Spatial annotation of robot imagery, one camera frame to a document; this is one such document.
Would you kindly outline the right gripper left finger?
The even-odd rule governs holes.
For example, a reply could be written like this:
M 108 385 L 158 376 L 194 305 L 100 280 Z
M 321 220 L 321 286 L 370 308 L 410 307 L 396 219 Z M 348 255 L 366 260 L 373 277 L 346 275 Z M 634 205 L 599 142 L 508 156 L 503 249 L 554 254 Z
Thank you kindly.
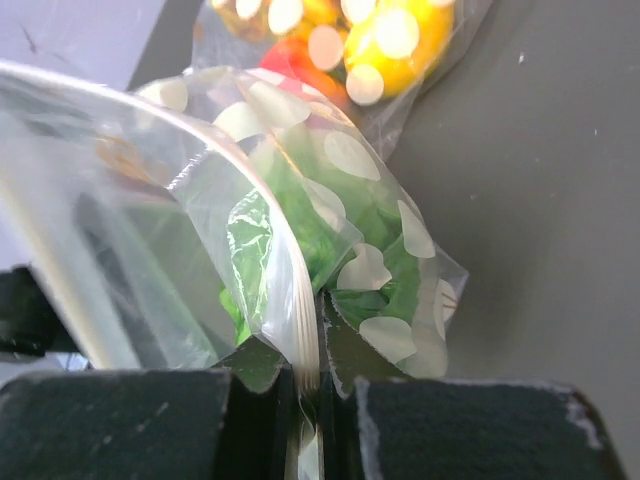
M 291 479 L 293 372 L 249 339 L 206 370 L 29 372 L 1 390 L 5 479 Z

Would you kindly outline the polka dot bag with vegetables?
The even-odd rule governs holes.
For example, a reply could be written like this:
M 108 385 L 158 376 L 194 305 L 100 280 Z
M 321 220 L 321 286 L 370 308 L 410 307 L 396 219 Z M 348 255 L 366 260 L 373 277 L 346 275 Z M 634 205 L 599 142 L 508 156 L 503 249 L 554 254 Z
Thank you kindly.
M 89 361 L 140 382 L 255 338 L 311 401 L 327 291 L 392 365 L 442 376 L 466 271 L 346 116 L 254 70 L 164 86 L 185 106 L 1 66 L 1 204 Z

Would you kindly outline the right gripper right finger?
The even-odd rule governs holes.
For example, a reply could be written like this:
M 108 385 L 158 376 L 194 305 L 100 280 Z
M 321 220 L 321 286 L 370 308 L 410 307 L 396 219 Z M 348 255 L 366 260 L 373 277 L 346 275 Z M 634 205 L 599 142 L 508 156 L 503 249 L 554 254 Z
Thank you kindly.
M 548 381 L 417 380 L 319 297 L 325 479 L 622 479 L 597 409 Z

